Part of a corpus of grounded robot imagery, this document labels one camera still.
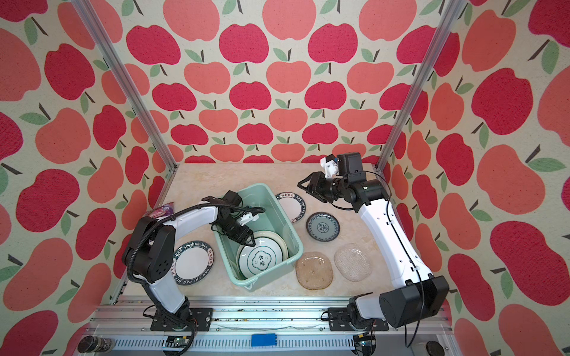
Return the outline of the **white plate dark lettered rim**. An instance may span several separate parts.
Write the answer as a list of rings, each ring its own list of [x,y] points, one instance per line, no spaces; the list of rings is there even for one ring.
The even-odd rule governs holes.
[[[298,194],[293,192],[281,192],[276,194],[276,199],[279,201],[291,223],[300,221],[306,214],[306,203]]]

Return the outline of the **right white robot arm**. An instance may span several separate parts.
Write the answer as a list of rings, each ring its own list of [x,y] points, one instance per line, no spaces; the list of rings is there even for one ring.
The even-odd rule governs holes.
[[[349,209],[369,228],[387,264],[393,290],[351,298],[347,313],[353,329],[369,329],[374,320],[398,328],[439,313],[449,292],[448,281],[434,276],[415,251],[381,181],[367,179],[364,171],[337,177],[313,172],[297,186],[322,203],[350,203]]]

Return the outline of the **mint green plastic bin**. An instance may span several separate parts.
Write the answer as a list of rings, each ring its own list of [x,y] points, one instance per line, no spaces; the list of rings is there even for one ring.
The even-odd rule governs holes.
[[[244,206],[261,207],[265,209],[265,212],[259,215],[258,220],[249,222],[246,226],[250,228],[253,233],[263,230],[275,232],[285,240],[289,251],[289,257],[284,259],[283,256],[283,261],[277,266],[254,277],[246,278],[239,272],[237,256],[228,255],[228,237],[215,232],[215,239],[220,249],[221,259],[224,262],[231,282],[251,292],[293,271],[296,262],[304,253],[304,246],[279,201],[267,185],[263,183],[251,185],[239,191],[238,194],[242,197]],[[266,237],[255,238],[255,242],[255,246],[278,245],[276,241]]]

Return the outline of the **cream plate with flower sprig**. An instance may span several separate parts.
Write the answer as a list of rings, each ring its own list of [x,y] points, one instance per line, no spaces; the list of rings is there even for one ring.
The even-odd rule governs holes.
[[[267,231],[267,230],[263,230],[263,231],[256,231],[254,233],[254,238],[259,238],[259,237],[266,237],[266,238],[270,238],[271,240],[276,241],[277,244],[279,244],[284,259],[287,259],[289,257],[289,251],[288,251],[288,247],[285,243],[285,240],[278,234],[276,234],[273,231]]]

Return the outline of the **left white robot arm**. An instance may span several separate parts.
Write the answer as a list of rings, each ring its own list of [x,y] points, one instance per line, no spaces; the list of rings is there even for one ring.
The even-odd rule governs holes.
[[[214,200],[161,219],[143,217],[123,255],[127,277],[143,287],[160,315],[176,329],[189,330],[196,325],[189,300],[180,292],[171,273],[176,240],[203,225],[219,222],[226,224],[222,230],[240,235],[246,224],[265,211],[260,207],[245,208]]]

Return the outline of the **white plate teal cloud outline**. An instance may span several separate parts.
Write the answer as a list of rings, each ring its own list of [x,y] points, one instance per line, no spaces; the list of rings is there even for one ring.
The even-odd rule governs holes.
[[[279,245],[244,246],[237,253],[239,272],[251,278],[269,271],[283,261],[283,253]]]

